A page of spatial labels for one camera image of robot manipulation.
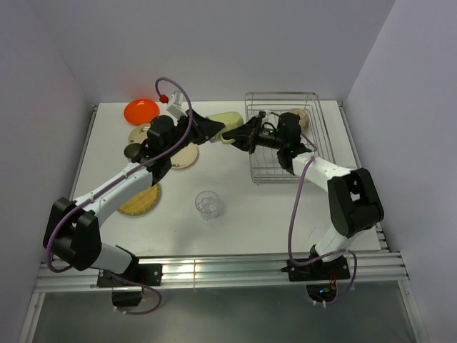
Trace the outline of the pale green mug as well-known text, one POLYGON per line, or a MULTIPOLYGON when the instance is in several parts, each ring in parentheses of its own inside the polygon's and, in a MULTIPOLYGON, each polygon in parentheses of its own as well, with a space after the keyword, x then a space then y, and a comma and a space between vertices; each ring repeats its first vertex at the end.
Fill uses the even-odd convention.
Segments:
POLYGON ((243 117, 237 111, 228 111, 219 114, 212 114, 210 116, 207 116, 207 119, 210 119, 211 121, 216 121, 218 123, 222 123, 224 125, 224 128, 209 140, 211 143, 234 143, 234 139, 225 139, 222 137, 222 134, 227 131, 237 129, 244 124, 243 117))

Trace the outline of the wire dish rack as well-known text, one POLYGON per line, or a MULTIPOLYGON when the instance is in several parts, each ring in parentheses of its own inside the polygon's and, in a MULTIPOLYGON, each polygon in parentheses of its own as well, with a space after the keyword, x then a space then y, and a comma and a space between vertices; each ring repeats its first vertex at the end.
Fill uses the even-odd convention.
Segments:
POLYGON ((316 92, 259 91, 248 92, 244 100, 246 121, 265 111, 268 122, 278 129, 279 150, 257 146, 249 156, 252 181, 261 183, 297 182, 299 176, 291 173, 292 159, 300 153, 335 163, 332 143, 319 96, 316 92), (310 126, 302 132, 299 117, 289 112, 301 108, 308 112, 310 126))

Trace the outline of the beige ceramic bowl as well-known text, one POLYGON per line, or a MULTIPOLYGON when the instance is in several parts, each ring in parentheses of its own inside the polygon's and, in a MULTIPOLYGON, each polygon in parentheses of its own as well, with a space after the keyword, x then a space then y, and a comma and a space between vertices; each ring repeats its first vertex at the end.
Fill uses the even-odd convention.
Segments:
POLYGON ((302 132, 307 132, 310 126, 310 118, 308 112, 305 109, 301 108, 290 109, 289 112, 299 117, 298 123, 301 127, 302 132))

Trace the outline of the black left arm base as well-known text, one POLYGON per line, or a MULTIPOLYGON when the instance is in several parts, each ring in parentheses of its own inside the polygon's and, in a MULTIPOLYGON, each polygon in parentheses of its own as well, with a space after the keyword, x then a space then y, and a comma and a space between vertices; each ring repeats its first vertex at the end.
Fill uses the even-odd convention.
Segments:
POLYGON ((101 270, 96 286, 111 290, 114 309, 128 315, 149 314, 159 308, 162 296, 161 264, 139 264, 123 274, 101 270))

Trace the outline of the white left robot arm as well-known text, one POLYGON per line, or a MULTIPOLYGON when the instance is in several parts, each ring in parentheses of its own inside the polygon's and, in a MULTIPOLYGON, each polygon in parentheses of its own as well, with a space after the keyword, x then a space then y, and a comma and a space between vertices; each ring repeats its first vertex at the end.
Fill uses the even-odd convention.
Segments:
POLYGON ((167 115, 152 119, 146 138, 125 148, 129 162, 116 176, 75 200, 62 197, 54 202, 43 241, 48 268, 59 272, 52 264, 53 257, 58 257, 67 263, 64 271, 104 269, 122 285, 136 282, 137 257, 104 244, 101 225, 133 196, 158 184, 171 169, 174 155, 189 144, 218 139, 227 127, 225 120, 202 117, 192 109, 176 121, 167 115))

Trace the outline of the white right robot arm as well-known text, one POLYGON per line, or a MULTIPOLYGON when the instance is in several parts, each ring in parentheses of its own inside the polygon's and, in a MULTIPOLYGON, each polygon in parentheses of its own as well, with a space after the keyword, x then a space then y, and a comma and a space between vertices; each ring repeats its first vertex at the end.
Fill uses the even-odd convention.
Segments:
POLYGON ((265 114, 250 118, 242 126, 224 132, 221 136, 242 151, 252 154, 256 147, 276 150, 282 169, 300 177, 298 192, 303 183, 310 181, 326 191, 331 227, 313 246, 310 258, 299 262, 291 257, 292 264, 309 265, 310 273, 323 279, 333 271, 333 260, 348 252, 353 240, 383 220, 384 210, 367 169, 349 169, 333 164, 316 155, 303 142, 299 116, 282 113, 275 128, 263 122, 265 114))

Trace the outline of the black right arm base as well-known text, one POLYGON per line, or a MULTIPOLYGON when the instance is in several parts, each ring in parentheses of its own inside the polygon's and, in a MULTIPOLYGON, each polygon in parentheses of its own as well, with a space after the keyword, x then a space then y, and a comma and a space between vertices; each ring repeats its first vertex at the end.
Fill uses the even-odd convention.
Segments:
POLYGON ((317 261, 313 264, 298 267, 290 259, 281 272, 287 273, 290 282, 318 282, 308 285, 306 291, 316 302, 331 302, 338 294, 338 280, 349 280, 351 273, 345 257, 338 257, 331 262, 317 261))

